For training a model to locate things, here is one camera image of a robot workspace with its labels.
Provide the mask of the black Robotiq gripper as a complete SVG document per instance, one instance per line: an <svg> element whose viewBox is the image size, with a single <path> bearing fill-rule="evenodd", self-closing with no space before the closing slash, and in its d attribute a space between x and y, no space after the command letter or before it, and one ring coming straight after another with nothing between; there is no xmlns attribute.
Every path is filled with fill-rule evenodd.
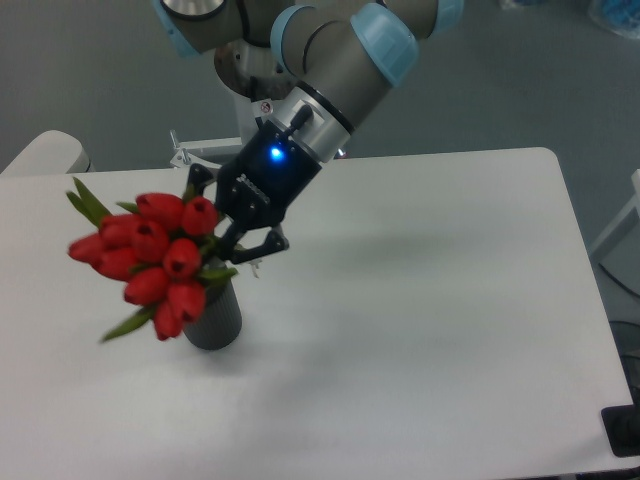
<svg viewBox="0 0 640 480"><path fill-rule="evenodd" d="M278 224L320 170L312 156L267 121L231 162L193 163L184 199L203 196L217 182L215 206L233 221L218 240L217 255L233 265L248 264L290 248Z"/></svg>

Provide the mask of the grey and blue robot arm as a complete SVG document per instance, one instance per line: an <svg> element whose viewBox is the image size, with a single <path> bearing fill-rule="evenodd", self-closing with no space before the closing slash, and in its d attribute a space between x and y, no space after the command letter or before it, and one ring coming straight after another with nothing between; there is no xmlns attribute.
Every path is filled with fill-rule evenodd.
<svg viewBox="0 0 640 480"><path fill-rule="evenodd" d="M205 247L233 264L288 248L287 208L415 65L422 40L455 26L460 1L157 1L182 55L235 41L269 50L294 84L236 157L214 173L194 167L197 191L216 188L227 231Z"/></svg>

